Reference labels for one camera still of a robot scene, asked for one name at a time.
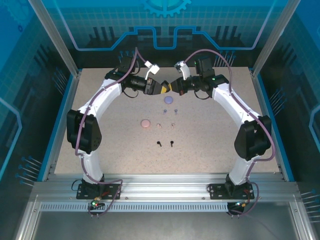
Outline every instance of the gear graphic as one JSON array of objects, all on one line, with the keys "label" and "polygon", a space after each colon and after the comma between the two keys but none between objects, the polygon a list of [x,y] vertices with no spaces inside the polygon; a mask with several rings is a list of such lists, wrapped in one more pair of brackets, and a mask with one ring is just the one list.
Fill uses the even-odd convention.
[{"label": "gear graphic", "polygon": [[30,9],[27,0],[0,0],[0,7],[7,8],[13,19],[19,24],[23,25],[30,14]]},{"label": "gear graphic", "polygon": [[191,0],[141,0],[144,10],[149,10],[150,14],[157,17],[173,17],[174,14],[180,14],[180,10],[185,10]]}]

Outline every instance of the speckled tabletop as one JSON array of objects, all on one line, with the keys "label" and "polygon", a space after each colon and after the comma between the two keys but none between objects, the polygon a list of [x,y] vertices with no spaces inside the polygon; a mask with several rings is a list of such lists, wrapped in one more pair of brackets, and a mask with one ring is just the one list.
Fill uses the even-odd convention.
[{"label": "speckled tabletop", "polygon": [[[109,70],[82,70],[72,109],[77,110],[93,96]],[[144,76],[145,70],[142,68],[139,75]],[[261,114],[248,68],[233,67],[232,71],[234,90]],[[215,72],[229,78],[225,67],[217,67]],[[178,77],[176,69],[169,67],[161,68],[153,78],[170,83]],[[130,89],[126,92],[135,94]],[[206,97],[203,92],[198,95]],[[166,96],[173,97],[172,104],[165,104]],[[150,120],[149,128],[141,127],[143,119]],[[153,96],[140,92],[134,99],[121,94],[105,111],[99,126],[102,133],[98,149],[100,166],[106,174],[228,173],[237,157],[234,141],[238,130],[231,117],[213,99],[197,99],[192,91],[183,96],[175,92]],[[275,159],[259,162],[253,168],[253,172],[278,171]],[[80,160],[65,134],[55,174],[78,173],[82,173]]]}]

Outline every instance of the purple disc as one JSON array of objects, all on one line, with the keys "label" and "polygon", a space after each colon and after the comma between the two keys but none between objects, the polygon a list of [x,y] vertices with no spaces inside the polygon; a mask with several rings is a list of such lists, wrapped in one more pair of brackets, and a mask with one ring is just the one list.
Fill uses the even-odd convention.
[{"label": "purple disc", "polygon": [[174,102],[174,99],[173,99],[172,96],[166,96],[166,97],[164,98],[164,102],[165,102],[166,104],[172,104],[172,103]]}]

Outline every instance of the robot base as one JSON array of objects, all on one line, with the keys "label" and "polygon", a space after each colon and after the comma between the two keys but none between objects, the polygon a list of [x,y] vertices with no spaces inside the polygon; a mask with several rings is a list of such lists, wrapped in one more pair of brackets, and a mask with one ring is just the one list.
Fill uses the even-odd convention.
[{"label": "robot base", "polygon": [[[83,179],[81,180],[81,183],[78,186],[77,193],[76,193],[76,199],[88,199],[92,200],[96,197],[102,196],[102,200],[112,200],[117,192],[117,189],[119,188],[120,184],[114,183],[114,184],[91,184]],[[120,199],[120,193],[116,196],[116,200]]]},{"label": "robot base", "polygon": [[226,176],[225,183],[209,184],[207,191],[210,193],[211,200],[247,200],[255,198],[251,184],[246,182],[241,185],[234,185],[229,178],[229,174]]}]

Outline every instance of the pink disc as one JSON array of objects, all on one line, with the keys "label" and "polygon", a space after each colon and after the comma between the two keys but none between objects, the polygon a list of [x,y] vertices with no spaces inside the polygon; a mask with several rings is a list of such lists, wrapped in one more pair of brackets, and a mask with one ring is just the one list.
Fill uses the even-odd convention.
[{"label": "pink disc", "polygon": [[150,127],[150,121],[148,120],[148,119],[143,119],[142,121],[141,121],[141,127],[143,127],[143,128],[148,128],[148,127]]}]

